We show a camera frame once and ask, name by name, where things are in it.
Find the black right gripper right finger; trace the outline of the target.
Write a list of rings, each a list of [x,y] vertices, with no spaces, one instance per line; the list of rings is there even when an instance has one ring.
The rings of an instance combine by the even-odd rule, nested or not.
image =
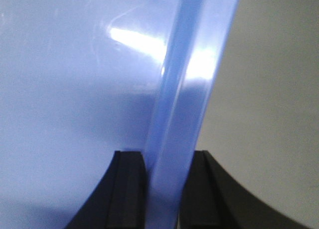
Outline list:
[[[303,229],[255,197],[213,158],[195,151],[185,183],[180,211],[181,229]]]

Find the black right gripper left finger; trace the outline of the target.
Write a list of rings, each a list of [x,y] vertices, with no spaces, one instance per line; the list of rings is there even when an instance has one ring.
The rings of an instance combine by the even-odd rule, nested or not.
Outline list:
[[[139,151],[116,151],[68,229],[143,229],[147,176]]]

